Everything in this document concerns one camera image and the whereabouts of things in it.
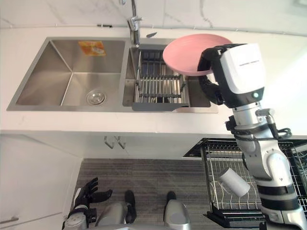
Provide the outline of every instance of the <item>drain strainer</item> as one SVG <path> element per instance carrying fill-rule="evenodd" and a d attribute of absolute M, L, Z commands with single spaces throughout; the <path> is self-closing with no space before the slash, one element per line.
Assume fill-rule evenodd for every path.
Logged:
<path fill-rule="evenodd" d="M 92 90 L 86 95 L 86 101 L 91 105 L 101 104 L 106 99 L 101 90 Z"/>

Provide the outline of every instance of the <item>backsplash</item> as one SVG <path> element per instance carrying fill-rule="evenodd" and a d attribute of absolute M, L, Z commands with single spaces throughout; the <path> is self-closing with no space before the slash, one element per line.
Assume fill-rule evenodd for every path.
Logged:
<path fill-rule="evenodd" d="M 306 0 L 136 0 L 143 27 L 272 31 L 307 36 Z M 131 1 L 1 0 L 1 28 L 127 26 Z"/>

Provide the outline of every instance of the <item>white cup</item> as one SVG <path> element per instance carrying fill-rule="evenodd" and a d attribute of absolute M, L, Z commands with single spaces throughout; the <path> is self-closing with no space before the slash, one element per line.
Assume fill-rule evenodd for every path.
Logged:
<path fill-rule="evenodd" d="M 231 168 L 227 168 L 220 172 L 219 177 L 238 197 L 244 196 L 250 189 L 250 185 Z"/>

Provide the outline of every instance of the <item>label on sink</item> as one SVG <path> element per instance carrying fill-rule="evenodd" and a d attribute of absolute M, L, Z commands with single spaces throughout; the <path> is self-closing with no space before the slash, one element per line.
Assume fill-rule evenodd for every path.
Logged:
<path fill-rule="evenodd" d="M 79 46 L 85 55 L 105 56 L 106 51 L 101 41 L 79 41 Z"/>

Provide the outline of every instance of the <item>pink bowl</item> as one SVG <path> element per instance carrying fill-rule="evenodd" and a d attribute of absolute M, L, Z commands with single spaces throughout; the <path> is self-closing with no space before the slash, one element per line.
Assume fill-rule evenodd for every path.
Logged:
<path fill-rule="evenodd" d="M 201 53 L 214 46 L 232 43 L 227 38 L 214 34 L 192 34 L 178 38 L 163 51 L 164 62 L 175 72 L 187 76 L 202 76 L 211 70 L 197 71 Z"/>

